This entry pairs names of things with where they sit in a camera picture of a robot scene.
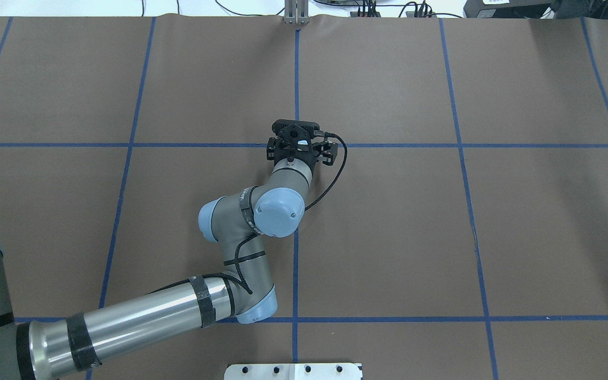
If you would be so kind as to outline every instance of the silver metal tube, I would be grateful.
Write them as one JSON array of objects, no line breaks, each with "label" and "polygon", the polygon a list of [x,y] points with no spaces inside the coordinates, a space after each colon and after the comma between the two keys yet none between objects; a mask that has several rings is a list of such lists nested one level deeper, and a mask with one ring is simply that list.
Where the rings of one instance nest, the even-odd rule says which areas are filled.
[{"label": "silver metal tube", "polygon": [[[229,317],[231,303],[224,280],[208,278],[205,283],[215,320]],[[101,363],[201,327],[196,293],[189,283],[86,313],[84,319]],[[50,324],[33,322],[30,345],[37,380],[77,372],[64,320]]]}]

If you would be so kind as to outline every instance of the robotic arm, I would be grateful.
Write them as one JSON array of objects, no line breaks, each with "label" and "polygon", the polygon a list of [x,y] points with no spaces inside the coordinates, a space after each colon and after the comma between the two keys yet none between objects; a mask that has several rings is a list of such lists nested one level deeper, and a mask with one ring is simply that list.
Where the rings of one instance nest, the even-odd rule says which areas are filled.
[{"label": "robotic arm", "polygon": [[[224,272],[58,322],[16,325],[0,248],[0,378],[59,378],[227,317],[244,324],[271,317],[278,304],[262,236],[283,238],[297,229],[308,209],[304,200],[316,163],[335,162],[337,144],[328,137],[338,139],[313,122],[277,120],[272,130],[276,137],[269,140],[267,159],[274,168],[268,182],[220,197],[198,214],[203,236],[220,244]],[[323,141],[312,142],[317,137]]]}]

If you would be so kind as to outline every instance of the white label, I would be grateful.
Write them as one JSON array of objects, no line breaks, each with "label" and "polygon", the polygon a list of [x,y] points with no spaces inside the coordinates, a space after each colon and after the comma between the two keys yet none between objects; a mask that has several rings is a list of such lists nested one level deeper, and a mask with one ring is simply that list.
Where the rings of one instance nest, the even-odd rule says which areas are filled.
[{"label": "white label", "polygon": [[483,9],[478,12],[478,18],[490,18],[494,15],[494,12],[496,11],[496,9]]}]

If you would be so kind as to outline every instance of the gray metal bracket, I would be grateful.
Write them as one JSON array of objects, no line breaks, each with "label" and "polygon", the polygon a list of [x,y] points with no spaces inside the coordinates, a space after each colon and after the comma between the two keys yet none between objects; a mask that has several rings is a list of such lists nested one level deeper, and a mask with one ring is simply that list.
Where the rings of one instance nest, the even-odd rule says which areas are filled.
[{"label": "gray metal bracket", "polygon": [[308,0],[285,0],[286,24],[309,24]]}]

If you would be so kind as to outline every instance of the white bracket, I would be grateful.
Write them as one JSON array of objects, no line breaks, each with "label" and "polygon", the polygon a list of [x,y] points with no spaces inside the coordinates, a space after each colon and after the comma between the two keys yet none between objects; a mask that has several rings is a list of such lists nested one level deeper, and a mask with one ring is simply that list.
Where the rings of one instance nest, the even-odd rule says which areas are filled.
[{"label": "white bracket", "polygon": [[362,380],[360,363],[230,365],[224,380]]},{"label": "white bracket", "polygon": [[285,0],[286,24],[309,24],[308,0]]}]

